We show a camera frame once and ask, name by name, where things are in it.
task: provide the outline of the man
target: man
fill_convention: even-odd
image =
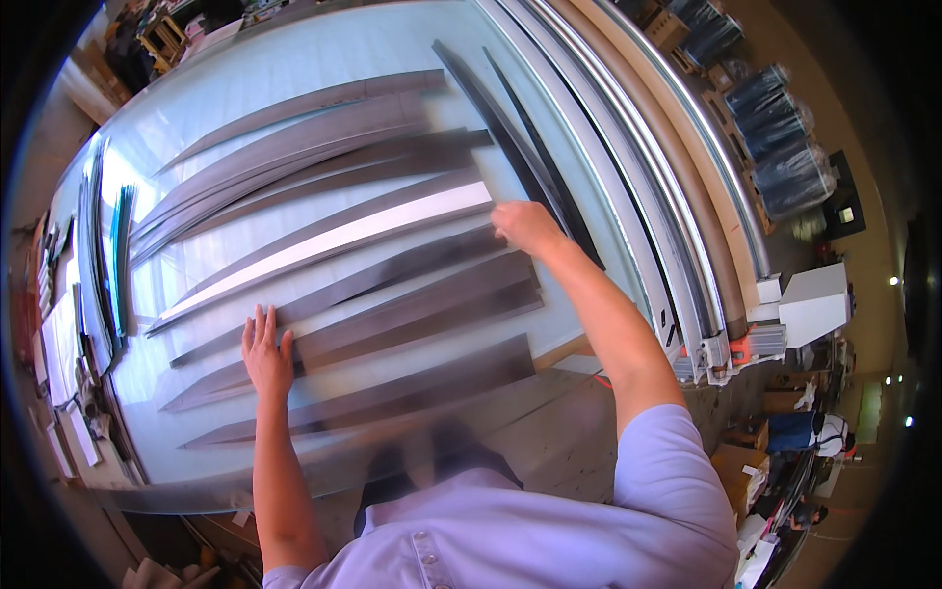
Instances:
[[[805,501],[804,495],[802,495],[799,498],[798,505],[795,505],[795,508],[791,510],[791,515],[788,516],[788,526],[796,532],[807,530],[811,526],[817,526],[824,521],[827,514],[826,507],[811,501]]]
[[[814,450],[822,458],[832,458],[855,446],[847,420],[839,415],[803,411],[769,417],[769,451]]]
[[[732,587],[732,510],[650,326],[541,205],[498,205],[492,221],[566,290],[611,380],[614,505],[527,493],[511,473],[475,467],[369,506],[362,537],[328,562],[288,435],[293,336],[279,350],[274,307],[266,320],[258,306],[242,355],[259,398],[252,486],[264,585]]]

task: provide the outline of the plastic-wrapped roll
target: plastic-wrapped roll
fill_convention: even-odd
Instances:
[[[807,137],[814,126],[814,117],[805,103],[788,97],[791,110],[780,112],[777,117],[765,117],[765,123],[742,132],[742,139],[748,156],[753,161],[763,157],[799,139]]]
[[[769,155],[755,166],[752,176],[773,221],[820,205],[837,188],[827,154],[811,141],[799,141]]]
[[[799,112],[799,102],[790,92],[782,90],[768,100],[744,108],[734,123],[745,137],[770,123],[794,117]]]
[[[730,47],[742,41],[742,26],[728,14],[693,29],[681,43],[680,48],[687,58],[708,68]]]
[[[720,0],[690,0],[683,3],[674,14],[692,32],[723,16],[723,3]]]
[[[755,74],[738,82],[723,99],[734,117],[740,117],[779,95],[788,84],[788,70],[778,63],[770,63]]]

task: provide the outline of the blue apron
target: blue apron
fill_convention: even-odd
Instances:
[[[814,411],[769,416],[768,451],[804,450],[811,445]]]

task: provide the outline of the lavender polo shirt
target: lavender polo shirt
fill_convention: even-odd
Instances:
[[[614,505],[521,491],[476,468],[366,509],[361,538],[266,589],[732,587],[732,509],[690,413],[660,405],[622,433]]]

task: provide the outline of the right hand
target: right hand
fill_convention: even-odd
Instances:
[[[506,237],[513,245],[536,258],[544,259],[568,237],[550,217],[546,208],[529,201],[500,203],[491,212],[497,237]]]

